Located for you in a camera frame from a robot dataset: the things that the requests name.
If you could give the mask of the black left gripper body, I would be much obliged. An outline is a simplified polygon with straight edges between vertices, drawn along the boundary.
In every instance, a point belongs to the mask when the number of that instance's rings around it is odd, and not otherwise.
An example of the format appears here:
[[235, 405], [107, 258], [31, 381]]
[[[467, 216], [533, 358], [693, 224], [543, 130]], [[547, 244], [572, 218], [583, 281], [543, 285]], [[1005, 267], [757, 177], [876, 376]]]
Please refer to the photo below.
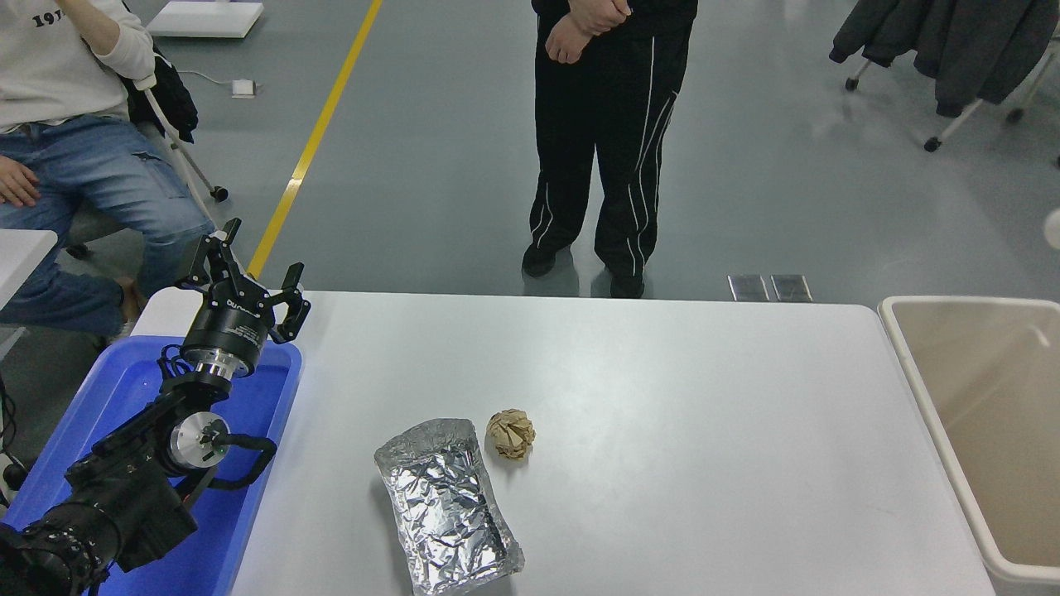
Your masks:
[[202, 294], [202, 305], [181, 345], [181, 356], [204, 362], [208, 353], [222, 353], [242, 366], [257, 366], [273, 325], [272, 308], [265, 306], [269, 293], [244, 291], [235, 296]]

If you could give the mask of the person's right hand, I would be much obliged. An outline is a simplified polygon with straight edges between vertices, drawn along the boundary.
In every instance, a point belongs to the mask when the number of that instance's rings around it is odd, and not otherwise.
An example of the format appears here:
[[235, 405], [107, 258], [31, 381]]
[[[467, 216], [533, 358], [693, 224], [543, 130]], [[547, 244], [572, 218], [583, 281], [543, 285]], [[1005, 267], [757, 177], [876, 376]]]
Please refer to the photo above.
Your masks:
[[1, 203], [17, 208], [34, 207], [41, 199], [36, 174], [21, 162], [1, 156]]
[[576, 27], [591, 36], [621, 27], [634, 12], [628, 1], [568, 1], [568, 7]]

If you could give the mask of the person's left hand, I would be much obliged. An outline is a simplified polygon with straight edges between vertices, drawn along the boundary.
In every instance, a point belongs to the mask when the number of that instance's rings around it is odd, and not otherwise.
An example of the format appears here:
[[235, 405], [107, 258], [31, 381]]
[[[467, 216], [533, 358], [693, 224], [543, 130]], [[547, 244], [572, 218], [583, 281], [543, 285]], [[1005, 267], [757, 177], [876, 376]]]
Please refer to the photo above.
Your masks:
[[545, 51], [549, 60], [562, 65], [573, 65], [590, 42], [591, 36], [582, 31], [571, 15], [561, 17], [546, 38]]

